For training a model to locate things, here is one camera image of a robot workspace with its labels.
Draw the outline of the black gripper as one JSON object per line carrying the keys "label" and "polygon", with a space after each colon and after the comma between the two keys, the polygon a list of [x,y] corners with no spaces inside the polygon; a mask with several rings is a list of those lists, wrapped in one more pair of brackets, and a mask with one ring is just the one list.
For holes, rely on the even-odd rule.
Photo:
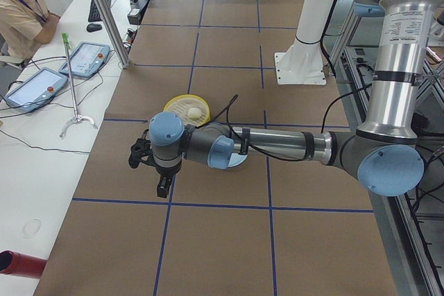
{"label": "black gripper", "polygon": [[160,175],[160,180],[157,184],[157,196],[168,197],[174,176],[180,171],[181,164],[176,164],[172,167],[156,166],[155,170]]}

